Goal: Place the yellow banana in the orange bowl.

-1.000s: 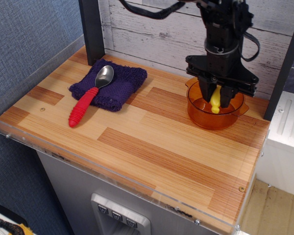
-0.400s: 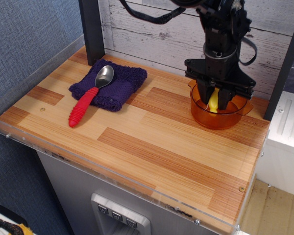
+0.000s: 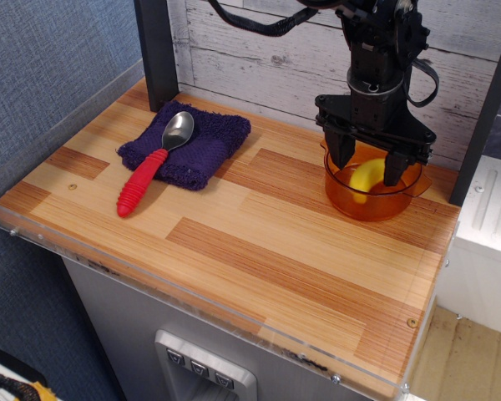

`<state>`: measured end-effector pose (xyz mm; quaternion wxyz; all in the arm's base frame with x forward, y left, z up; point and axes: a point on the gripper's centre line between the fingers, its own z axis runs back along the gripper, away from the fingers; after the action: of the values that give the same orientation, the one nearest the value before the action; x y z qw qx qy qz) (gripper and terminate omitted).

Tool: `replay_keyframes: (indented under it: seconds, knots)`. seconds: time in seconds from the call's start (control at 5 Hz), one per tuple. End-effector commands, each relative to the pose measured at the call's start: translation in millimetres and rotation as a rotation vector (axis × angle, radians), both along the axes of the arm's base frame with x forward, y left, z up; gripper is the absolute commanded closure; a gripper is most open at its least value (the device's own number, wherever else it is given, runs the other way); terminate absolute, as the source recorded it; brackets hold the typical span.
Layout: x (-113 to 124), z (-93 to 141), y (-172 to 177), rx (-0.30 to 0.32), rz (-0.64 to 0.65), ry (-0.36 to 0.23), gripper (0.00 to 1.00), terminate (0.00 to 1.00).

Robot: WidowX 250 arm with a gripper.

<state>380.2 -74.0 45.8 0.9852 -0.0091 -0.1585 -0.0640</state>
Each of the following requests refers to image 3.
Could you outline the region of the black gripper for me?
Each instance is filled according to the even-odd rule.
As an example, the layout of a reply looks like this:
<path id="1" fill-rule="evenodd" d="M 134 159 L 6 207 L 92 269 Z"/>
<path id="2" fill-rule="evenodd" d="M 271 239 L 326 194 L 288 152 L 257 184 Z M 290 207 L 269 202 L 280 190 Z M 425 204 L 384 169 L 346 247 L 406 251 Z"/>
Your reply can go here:
<path id="1" fill-rule="evenodd" d="M 436 135 L 410 112 L 409 81 L 394 87 L 353 80 L 349 95 L 320 94 L 316 123 L 336 167 L 344 169 L 353 157 L 356 143 L 387 152 L 383 183 L 395 186 L 410 165 L 425 165 L 432 155 Z"/>

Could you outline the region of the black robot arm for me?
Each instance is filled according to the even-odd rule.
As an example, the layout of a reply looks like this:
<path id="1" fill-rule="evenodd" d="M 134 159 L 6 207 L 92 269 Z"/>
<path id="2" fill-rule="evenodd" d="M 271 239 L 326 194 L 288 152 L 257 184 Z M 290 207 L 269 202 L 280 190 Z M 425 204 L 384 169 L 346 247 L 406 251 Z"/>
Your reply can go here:
<path id="1" fill-rule="evenodd" d="M 354 156 L 356 143 L 386 151 L 383 183 L 395 186 L 408 166 L 425 165 L 436 135 L 410 106 L 422 108 L 436 97 L 411 98 L 413 69 L 433 82 L 438 74 L 418 59 L 428 49 L 428 28 L 415 1 L 306 1 L 314 9 L 332 9 L 342 21 L 350 50 L 348 95 L 316 97 L 316 122 L 325 133 L 333 163 L 343 169 Z"/>

